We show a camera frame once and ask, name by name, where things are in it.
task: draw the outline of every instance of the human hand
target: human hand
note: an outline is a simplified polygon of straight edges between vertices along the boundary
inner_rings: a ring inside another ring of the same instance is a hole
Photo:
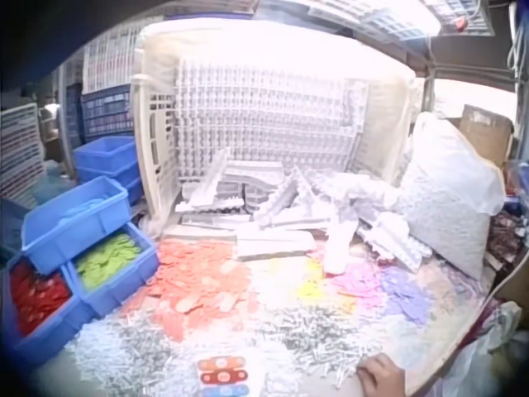
[[[404,370],[380,353],[356,367],[365,397],[405,397]]]

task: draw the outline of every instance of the pile of plastic parts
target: pile of plastic parts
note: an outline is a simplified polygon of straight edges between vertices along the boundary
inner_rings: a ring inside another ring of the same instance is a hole
[[[160,268],[147,286],[130,299],[124,310],[153,310],[153,319],[181,342],[187,330],[205,328],[232,318],[234,329],[257,310],[248,292],[250,270],[234,261],[229,244],[183,243],[164,240],[158,248]]]
[[[252,215],[216,213],[244,206],[243,198],[220,200],[219,183],[238,183],[268,192]],[[342,274],[347,252],[358,233],[381,260],[398,261],[416,272],[431,249],[409,233],[407,222],[392,206],[398,191],[368,175],[316,171],[281,163],[230,160],[230,149],[219,151],[187,202],[176,205],[182,224],[235,231],[237,258],[255,259],[281,253],[306,252],[315,241],[306,230],[326,231],[324,271]]]
[[[18,329],[23,337],[32,333],[71,296],[59,272],[49,277],[38,275],[23,259],[12,269],[10,282]]]
[[[75,261],[86,289],[96,289],[140,255],[141,249],[126,233],[100,243]]]

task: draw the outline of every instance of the ceiling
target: ceiling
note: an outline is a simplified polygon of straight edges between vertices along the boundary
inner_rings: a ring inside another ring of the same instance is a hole
[[[167,0],[16,0],[2,2],[2,90],[42,78],[94,37],[129,17]],[[361,33],[344,29],[353,37],[401,60],[423,75],[436,65],[436,77],[458,79],[514,90],[507,68],[512,44],[507,0],[489,0],[495,36],[445,36],[427,41],[382,44]]]

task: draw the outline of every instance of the finger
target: finger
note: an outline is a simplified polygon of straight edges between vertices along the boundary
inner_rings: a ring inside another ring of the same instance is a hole
[[[365,361],[362,361],[359,365],[359,368],[368,371],[373,377],[374,380],[379,383],[386,374],[386,369],[380,364],[374,357],[370,357]]]
[[[361,368],[356,372],[358,378],[360,379],[360,384],[364,390],[364,396],[370,397],[376,392],[376,384],[374,383],[373,376],[371,376],[367,371],[362,370]]]
[[[395,365],[393,360],[385,353],[377,354],[374,359],[380,363],[386,370],[396,371],[399,368]]]

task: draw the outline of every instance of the table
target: table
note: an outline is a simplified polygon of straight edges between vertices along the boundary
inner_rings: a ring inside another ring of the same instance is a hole
[[[259,296],[260,309],[277,309],[293,301],[319,304],[333,298],[332,289],[327,290],[329,279],[321,276],[322,244],[319,242],[318,250],[307,256],[245,263],[251,270],[250,288]],[[350,254],[356,283],[353,287],[363,289],[351,298],[354,303],[348,307],[351,322],[360,325],[358,343],[377,341],[406,370],[410,395],[436,374],[474,324],[492,284],[491,273],[485,271],[478,282],[432,257],[414,275],[396,265],[377,265],[362,243],[351,245]],[[323,285],[325,292],[315,292],[314,285]],[[97,391],[96,379],[80,380],[68,352],[41,367],[35,379],[53,395],[71,395],[72,390],[79,397],[105,395]],[[339,390],[319,375],[300,379],[300,390],[309,397],[362,395],[354,376]]]

